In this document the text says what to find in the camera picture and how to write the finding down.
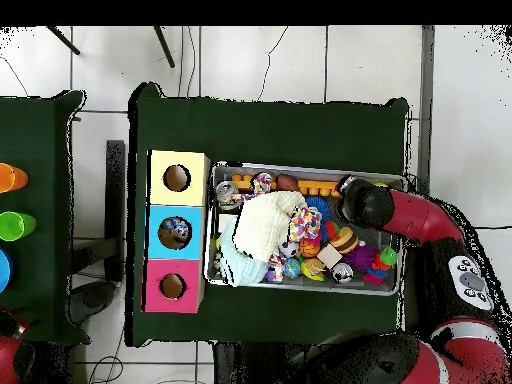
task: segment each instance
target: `box with hole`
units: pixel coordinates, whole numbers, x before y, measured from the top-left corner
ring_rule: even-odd
[[[153,205],[204,206],[210,160],[204,153],[151,150]]]
[[[200,260],[204,220],[203,207],[150,205],[148,259]]]
[[[146,268],[144,312],[195,314],[204,295],[201,262],[150,259]]]

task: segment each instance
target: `white cloth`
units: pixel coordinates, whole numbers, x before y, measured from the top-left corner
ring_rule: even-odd
[[[279,254],[279,245],[287,241],[290,217],[295,208],[306,207],[298,191],[276,191],[245,202],[233,236],[235,247],[263,262]]]

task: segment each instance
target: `orange cup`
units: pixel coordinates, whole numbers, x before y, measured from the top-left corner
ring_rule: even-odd
[[[28,175],[19,168],[0,163],[0,193],[19,190],[28,183]]]

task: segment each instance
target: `dark green table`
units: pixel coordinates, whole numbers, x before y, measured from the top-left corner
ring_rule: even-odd
[[[195,315],[143,313],[146,152],[401,175],[408,105],[245,103],[163,98],[141,84],[129,102],[127,344],[147,339],[319,343],[352,330],[396,328],[398,296],[208,285]]]
[[[27,341],[89,342],[66,316],[72,234],[67,130],[82,99],[80,91],[54,99],[0,98],[0,162],[29,175],[23,189],[0,194],[0,212],[18,211],[37,219],[37,229],[28,237],[0,241],[14,268],[0,305],[33,324]]]

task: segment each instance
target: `gray tray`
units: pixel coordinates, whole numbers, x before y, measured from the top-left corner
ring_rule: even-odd
[[[339,181],[344,175],[350,174],[363,178],[371,183],[382,182],[389,187],[407,191],[407,181],[405,178],[397,175],[388,174],[369,174],[364,172],[344,172],[339,170],[326,170],[314,168],[296,168],[286,166],[274,165],[261,165],[242,163],[241,166],[230,166],[227,162],[217,162],[211,168],[211,175],[209,180],[209,189],[215,190],[217,184],[221,181],[231,180],[231,176],[239,175],[254,175],[259,172],[267,172],[272,176],[279,176],[281,174],[292,175],[302,180],[314,181]],[[383,249],[385,246],[391,246],[398,252],[398,262],[390,272],[388,272],[385,282],[381,285],[366,283],[362,279],[362,275],[354,271],[354,278],[348,283],[338,284],[330,275],[328,271],[326,274],[326,281],[313,281],[309,278],[300,275],[295,279],[285,279],[280,283],[267,282],[263,280],[258,284],[251,284],[248,287],[254,288],[275,288],[275,289],[288,289],[288,290],[309,290],[321,292],[336,292],[336,293],[356,293],[367,295],[383,295],[389,296],[395,293],[399,287],[401,278],[401,269],[403,261],[403,247],[401,240],[393,235],[385,232],[361,228],[357,225],[346,221],[336,210],[336,204],[339,198],[332,196],[323,197],[329,204],[331,210],[331,220],[335,221],[339,226],[351,227],[361,240],[364,240],[368,245],[376,248]],[[204,276],[210,284],[225,284],[220,275],[216,272],[213,261],[215,259],[216,247],[213,242],[215,236],[218,234],[218,215],[219,213],[237,214],[239,209],[231,211],[223,211],[217,206],[217,202],[213,199],[212,205],[208,211],[207,217],[207,231],[206,231],[206,246],[205,246],[205,261],[204,261]]]

